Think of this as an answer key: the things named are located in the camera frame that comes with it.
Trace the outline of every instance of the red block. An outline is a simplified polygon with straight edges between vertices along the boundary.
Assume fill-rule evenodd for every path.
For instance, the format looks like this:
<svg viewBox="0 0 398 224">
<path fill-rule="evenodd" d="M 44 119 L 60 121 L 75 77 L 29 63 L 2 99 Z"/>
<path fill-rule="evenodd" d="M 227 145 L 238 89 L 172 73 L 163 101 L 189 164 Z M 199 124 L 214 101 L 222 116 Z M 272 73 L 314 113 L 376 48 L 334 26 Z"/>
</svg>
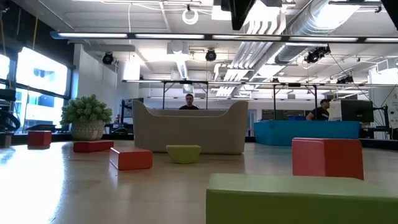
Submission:
<svg viewBox="0 0 398 224">
<path fill-rule="evenodd" d="M 29 131 L 27 133 L 28 146 L 49 146 L 51 144 L 51 131 Z"/>
<path fill-rule="evenodd" d="M 152 167 L 152 152 L 136 147 L 113 147 L 109 161 L 118 170 L 149 169 Z"/>
<path fill-rule="evenodd" d="M 292 148 L 293 175 L 364 179 L 359 140 L 295 138 Z"/>
<path fill-rule="evenodd" d="M 79 141 L 73 143 L 73 152 L 98 152 L 110 150 L 113 141 Z"/>
</svg>

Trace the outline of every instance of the plant pot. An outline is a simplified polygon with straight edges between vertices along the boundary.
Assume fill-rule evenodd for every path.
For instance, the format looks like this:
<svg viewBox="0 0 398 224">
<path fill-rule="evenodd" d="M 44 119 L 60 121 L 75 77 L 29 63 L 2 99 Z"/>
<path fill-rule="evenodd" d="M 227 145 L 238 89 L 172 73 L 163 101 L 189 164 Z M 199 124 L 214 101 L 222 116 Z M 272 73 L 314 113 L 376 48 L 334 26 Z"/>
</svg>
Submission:
<svg viewBox="0 0 398 224">
<path fill-rule="evenodd" d="M 104 134 L 104 121 L 72 122 L 72 138 L 77 141 L 100 140 Z"/>
</svg>

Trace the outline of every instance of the monitor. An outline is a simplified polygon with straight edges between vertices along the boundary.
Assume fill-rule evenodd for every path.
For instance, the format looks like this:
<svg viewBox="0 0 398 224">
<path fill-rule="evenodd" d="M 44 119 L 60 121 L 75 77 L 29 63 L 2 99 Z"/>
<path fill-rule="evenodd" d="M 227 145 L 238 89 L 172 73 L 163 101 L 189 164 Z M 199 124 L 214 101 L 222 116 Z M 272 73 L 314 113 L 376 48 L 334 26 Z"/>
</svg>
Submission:
<svg viewBox="0 0 398 224">
<path fill-rule="evenodd" d="M 342 100 L 341 120 L 360 121 L 364 123 L 374 122 L 373 102 L 364 100 Z"/>
</svg>

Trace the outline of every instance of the green plant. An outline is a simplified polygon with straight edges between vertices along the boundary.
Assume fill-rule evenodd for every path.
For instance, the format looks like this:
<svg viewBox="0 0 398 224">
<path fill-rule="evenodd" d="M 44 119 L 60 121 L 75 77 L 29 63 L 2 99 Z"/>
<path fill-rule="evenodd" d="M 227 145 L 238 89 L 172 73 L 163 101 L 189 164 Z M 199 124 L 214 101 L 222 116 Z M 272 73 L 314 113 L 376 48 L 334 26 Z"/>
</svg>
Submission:
<svg viewBox="0 0 398 224">
<path fill-rule="evenodd" d="M 69 104 L 62 108 L 61 125 L 70 124 L 74 121 L 90 122 L 102 120 L 105 123 L 111 122 L 112 110 L 106 108 L 106 103 L 97 100 L 96 96 L 78 97 L 70 100 Z"/>
</svg>

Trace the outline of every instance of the man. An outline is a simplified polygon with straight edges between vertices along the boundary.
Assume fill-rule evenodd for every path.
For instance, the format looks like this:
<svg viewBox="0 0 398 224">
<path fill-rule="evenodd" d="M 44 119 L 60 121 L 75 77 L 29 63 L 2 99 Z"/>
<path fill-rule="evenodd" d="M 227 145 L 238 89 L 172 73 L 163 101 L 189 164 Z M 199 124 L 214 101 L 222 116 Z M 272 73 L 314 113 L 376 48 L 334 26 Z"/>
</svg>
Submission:
<svg viewBox="0 0 398 224">
<path fill-rule="evenodd" d="M 193 95 L 192 94 L 187 94 L 185 96 L 185 102 L 187 104 L 185 106 L 180 107 L 180 110 L 199 110 L 196 106 L 193 106 Z"/>
<path fill-rule="evenodd" d="M 329 112 L 328 108 L 330 100 L 323 99 L 321 100 L 321 107 L 315 108 L 311 113 L 307 115 L 307 121 L 315 120 L 315 114 L 317 115 L 317 121 L 328 121 L 329 120 Z"/>
</svg>

